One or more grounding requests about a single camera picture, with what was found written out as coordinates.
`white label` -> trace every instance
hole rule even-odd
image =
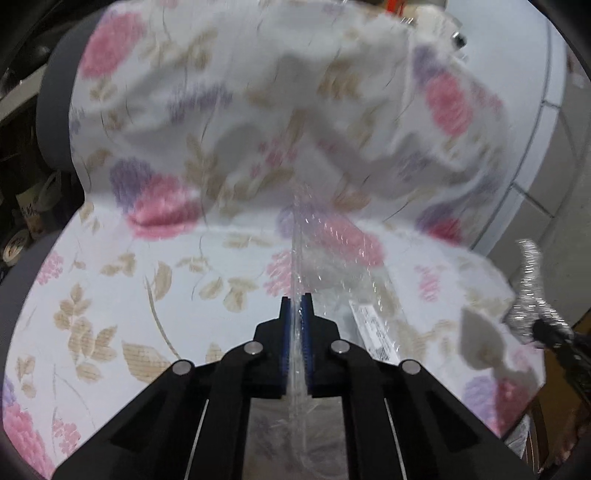
[[[398,364],[400,359],[394,351],[392,341],[386,334],[384,321],[379,317],[371,304],[359,304],[349,300],[353,318],[365,344],[365,349],[376,360],[390,364]]]

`floral fabric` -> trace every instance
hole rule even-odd
[[[339,212],[322,248],[388,270],[391,291],[376,288],[405,318],[400,357],[504,433],[544,381],[541,355],[499,324],[505,279],[466,249],[496,206],[506,132],[494,94],[379,10],[113,5],[72,94],[86,202],[8,354],[9,438],[49,478],[176,359],[216,361],[275,318],[292,282],[295,181]],[[249,478],[312,478],[287,450],[268,454],[264,432],[282,432],[265,427],[272,413],[252,418]]]

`plastic bag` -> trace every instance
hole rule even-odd
[[[405,319],[383,259],[377,237],[320,205],[305,187],[297,188],[292,298],[310,292],[315,314],[335,321],[341,338],[366,348],[375,359],[397,364],[395,325]],[[306,478],[346,479],[341,399],[308,396],[297,309],[292,328],[288,401],[294,457]]]

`label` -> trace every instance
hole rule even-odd
[[[379,317],[374,306],[370,303],[359,304],[352,300],[349,300],[349,304],[368,353],[381,362],[398,364],[400,359],[386,334],[384,321]]]
[[[2,259],[9,267],[18,262],[22,251],[29,243],[29,231],[26,229],[19,230],[6,244],[4,252],[2,252]]]
[[[45,233],[43,220],[41,220],[41,215],[39,215],[35,206],[37,196],[39,195],[39,192],[42,188],[43,182],[40,181],[39,183],[33,185],[30,189],[25,190],[24,192],[17,195],[17,202],[18,206],[21,208],[22,217],[25,219],[27,227],[31,232],[31,236],[34,239],[39,238],[43,233]]]

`pink flower pattern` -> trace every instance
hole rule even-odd
[[[268,295],[289,295],[291,288],[291,251],[283,250],[272,256],[267,266],[269,281],[264,283]]]
[[[41,265],[35,281],[39,285],[45,285],[50,279],[58,278],[63,272],[64,259],[56,252],[51,251]]]
[[[66,457],[76,451],[80,441],[80,433],[74,423],[64,423],[61,419],[55,419],[51,431],[54,438],[61,439],[60,449]]]
[[[135,201],[127,223],[136,238],[160,240],[191,231],[201,214],[197,194],[178,178],[154,175]]]
[[[497,436],[504,435],[527,408],[527,388],[510,378],[472,378],[465,386],[462,402]]]
[[[462,243],[462,228],[457,218],[444,218],[428,228],[427,235],[443,240],[448,244]]]
[[[427,105],[435,124],[447,135],[457,137],[472,123],[473,111],[457,78],[443,72],[427,82]]]
[[[419,296],[428,302],[434,302],[439,299],[439,292],[441,291],[440,274],[431,267],[423,267],[417,265],[414,271],[421,275],[421,280],[418,284]]]
[[[384,264],[384,250],[378,237],[363,233],[345,217],[328,218],[322,222],[315,240],[346,260],[366,267]]]
[[[56,467],[47,456],[41,435],[34,429],[31,414],[15,402],[3,410],[2,420],[8,439],[22,459],[49,480]]]
[[[139,13],[107,12],[82,55],[82,78],[95,79],[114,73],[144,34],[145,25]]]
[[[271,168],[279,167],[284,161],[295,162],[298,153],[296,147],[286,147],[279,137],[274,138],[270,145],[261,142],[257,150],[265,155],[265,163]]]

